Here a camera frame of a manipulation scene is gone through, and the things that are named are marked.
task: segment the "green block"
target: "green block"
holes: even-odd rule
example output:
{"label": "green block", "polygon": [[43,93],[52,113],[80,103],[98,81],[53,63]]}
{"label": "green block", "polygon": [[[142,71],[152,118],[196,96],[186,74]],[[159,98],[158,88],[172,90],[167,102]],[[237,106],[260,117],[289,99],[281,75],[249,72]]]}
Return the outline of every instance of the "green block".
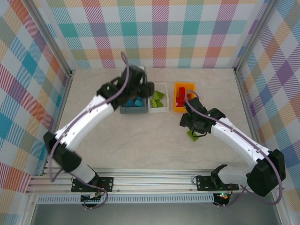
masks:
{"label": "green block", "polygon": [[164,107],[164,105],[159,101],[159,102],[156,102],[157,106],[158,107]]}
{"label": "green block", "polygon": [[158,94],[158,96],[159,96],[160,99],[163,99],[165,97],[164,93],[161,93],[159,91],[156,91],[156,93]]}
{"label": "green block", "polygon": [[155,91],[155,92],[153,93],[153,98],[154,98],[155,100],[159,100],[159,96],[158,96],[157,91]]}
{"label": "green block", "polygon": [[151,105],[152,105],[153,108],[157,108],[158,107],[158,105],[156,104],[156,101],[155,101],[154,98],[151,99]]}
{"label": "green block", "polygon": [[192,141],[193,142],[195,142],[195,141],[197,141],[199,138],[198,137],[194,137],[193,135],[192,135],[192,130],[189,130],[188,132],[187,132],[187,135],[192,139]]}

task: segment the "gray floor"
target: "gray floor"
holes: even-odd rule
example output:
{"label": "gray floor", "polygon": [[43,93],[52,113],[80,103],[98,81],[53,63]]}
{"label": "gray floor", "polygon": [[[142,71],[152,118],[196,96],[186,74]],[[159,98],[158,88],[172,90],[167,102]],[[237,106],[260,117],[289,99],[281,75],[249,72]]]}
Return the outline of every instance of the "gray floor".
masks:
{"label": "gray floor", "polygon": [[236,204],[106,204],[94,211],[81,205],[38,205],[31,225],[278,225],[275,206],[245,194]]}
{"label": "gray floor", "polygon": [[[79,69],[75,74],[60,127],[68,124],[92,99],[103,83],[121,69]],[[167,82],[170,111],[152,114],[114,112],[82,140],[77,153],[96,168],[214,169],[220,164],[244,166],[244,160],[212,135],[197,142],[180,127],[182,113],[173,111],[175,82],[193,82],[201,102],[218,108],[249,135],[240,94],[231,69],[147,69],[148,80]]]}

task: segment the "blue block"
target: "blue block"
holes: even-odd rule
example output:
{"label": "blue block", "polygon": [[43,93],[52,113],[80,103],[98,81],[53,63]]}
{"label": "blue block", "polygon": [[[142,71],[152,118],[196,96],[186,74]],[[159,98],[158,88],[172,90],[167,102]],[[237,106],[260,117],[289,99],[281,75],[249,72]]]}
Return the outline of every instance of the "blue block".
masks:
{"label": "blue block", "polygon": [[135,105],[138,106],[138,107],[144,106],[144,104],[140,100],[136,100]]}
{"label": "blue block", "polygon": [[133,106],[133,101],[129,100],[126,104],[126,107],[132,107]]}
{"label": "blue block", "polygon": [[147,98],[142,98],[141,102],[143,103],[144,106],[140,106],[140,107],[120,106],[120,113],[121,114],[147,113],[148,112]]}

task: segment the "red block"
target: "red block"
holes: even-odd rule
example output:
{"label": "red block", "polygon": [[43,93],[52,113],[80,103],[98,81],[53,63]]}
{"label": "red block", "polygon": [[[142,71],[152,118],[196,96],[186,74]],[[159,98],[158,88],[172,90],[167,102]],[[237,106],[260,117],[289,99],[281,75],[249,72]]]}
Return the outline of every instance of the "red block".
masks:
{"label": "red block", "polygon": [[185,88],[184,87],[179,88],[179,97],[184,98],[185,94],[186,94]]}
{"label": "red block", "polygon": [[183,107],[184,100],[181,97],[176,98],[176,107]]}

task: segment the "metal rail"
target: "metal rail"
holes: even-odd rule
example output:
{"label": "metal rail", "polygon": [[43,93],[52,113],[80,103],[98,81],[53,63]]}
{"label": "metal rail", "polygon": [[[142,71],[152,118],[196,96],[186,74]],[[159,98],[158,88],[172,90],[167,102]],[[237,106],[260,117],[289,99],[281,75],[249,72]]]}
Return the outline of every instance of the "metal rail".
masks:
{"label": "metal rail", "polygon": [[[104,198],[90,203],[102,203]],[[212,203],[212,193],[198,194],[138,194],[138,195],[109,195],[106,204],[149,204],[149,203]],[[80,195],[39,195],[37,204],[82,204]]]}
{"label": "metal rail", "polygon": [[[184,194],[200,193],[192,183],[197,175],[208,176],[211,170],[123,170],[123,169],[94,169],[100,177],[114,177],[113,191],[110,195],[118,194]],[[49,179],[49,168],[45,168],[43,176],[31,179],[27,193],[31,195],[74,195],[71,192],[71,178],[62,172],[55,182]]]}

